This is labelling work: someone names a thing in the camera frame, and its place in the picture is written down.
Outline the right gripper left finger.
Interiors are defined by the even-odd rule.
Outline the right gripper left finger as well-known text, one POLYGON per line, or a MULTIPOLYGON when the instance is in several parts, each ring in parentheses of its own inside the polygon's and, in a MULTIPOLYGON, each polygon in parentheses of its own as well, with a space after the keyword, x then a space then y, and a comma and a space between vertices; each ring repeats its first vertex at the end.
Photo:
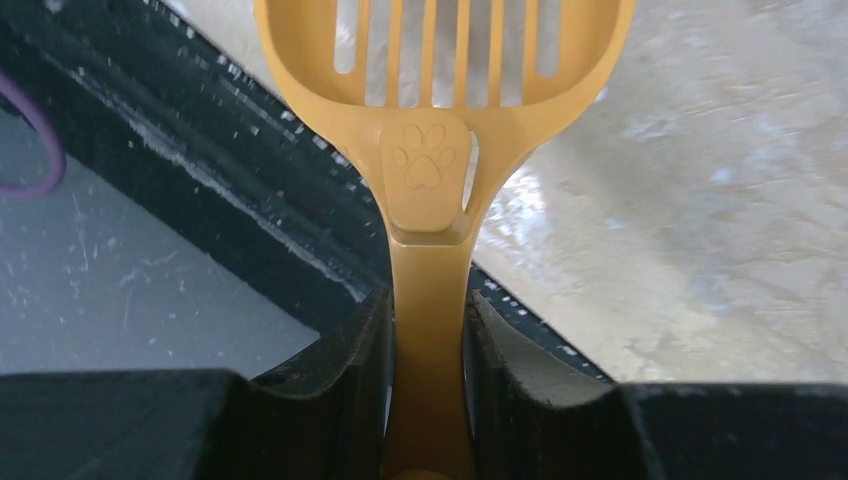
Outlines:
POLYGON ((376 479, 392 298, 277 367, 16 374, 1 380, 5 479, 376 479))

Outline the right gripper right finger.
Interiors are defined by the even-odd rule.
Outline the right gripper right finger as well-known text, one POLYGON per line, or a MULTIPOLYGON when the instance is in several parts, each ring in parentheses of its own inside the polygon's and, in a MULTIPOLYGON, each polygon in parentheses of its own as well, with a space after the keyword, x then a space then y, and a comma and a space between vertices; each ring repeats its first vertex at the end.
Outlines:
POLYGON ((609 384, 466 301, 467 392, 483 479, 843 479, 847 388, 609 384))

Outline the yellow slotted scoop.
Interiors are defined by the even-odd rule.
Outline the yellow slotted scoop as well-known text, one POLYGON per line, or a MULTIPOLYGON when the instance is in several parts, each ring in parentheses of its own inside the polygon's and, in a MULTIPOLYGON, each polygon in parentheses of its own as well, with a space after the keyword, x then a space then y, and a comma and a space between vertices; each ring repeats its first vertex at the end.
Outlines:
POLYGON ((489 10, 487 100, 467 102, 473 5, 456 7, 454 92, 433 103, 439 5, 421 21, 419 102, 399 103, 406 5, 388 8, 387 83, 380 106, 366 102, 373 5, 357 12, 351 70, 335 67, 334 1, 257 1, 263 53, 284 101, 343 154, 366 180, 390 250, 395 363, 383 444, 384 479, 473 479, 477 475, 463 372, 466 290, 483 219, 506 180, 544 142, 565 130, 597 98, 622 53, 632 1, 562 1, 558 69, 537 68, 541 7, 524 7, 521 102, 506 106, 507 5, 489 10))

